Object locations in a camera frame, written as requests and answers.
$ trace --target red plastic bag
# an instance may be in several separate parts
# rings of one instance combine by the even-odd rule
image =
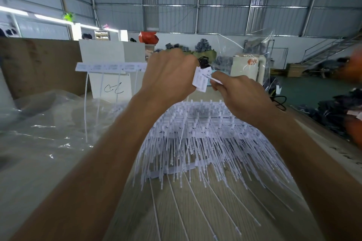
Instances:
[[[140,32],[138,39],[141,43],[153,45],[156,45],[159,41],[158,37],[156,36],[156,32]]]

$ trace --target green floor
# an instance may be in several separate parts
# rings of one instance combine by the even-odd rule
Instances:
[[[340,80],[312,76],[277,78],[282,85],[281,95],[286,96],[287,104],[293,106],[305,104],[317,108],[319,101],[331,100],[333,96],[343,95],[356,87]]]

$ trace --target person's right hand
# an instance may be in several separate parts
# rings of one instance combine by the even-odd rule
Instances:
[[[231,77],[216,71],[212,77],[223,83],[221,85],[210,81],[212,88],[221,93],[232,114],[256,128],[268,120],[266,117],[270,113],[274,114],[278,109],[272,104],[262,85],[245,75]]]

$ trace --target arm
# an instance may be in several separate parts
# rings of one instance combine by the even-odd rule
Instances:
[[[362,185],[321,149],[288,114],[272,104],[260,84],[246,76],[213,74],[211,82],[237,118],[258,128],[290,170],[328,240],[360,240]]]
[[[102,240],[139,148],[156,120],[195,90],[195,56],[151,56],[141,90],[11,240]]]

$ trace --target brown cardboard panel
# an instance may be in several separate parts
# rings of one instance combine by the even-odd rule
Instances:
[[[85,72],[79,42],[69,40],[0,38],[0,65],[14,99],[61,89],[84,94]]]

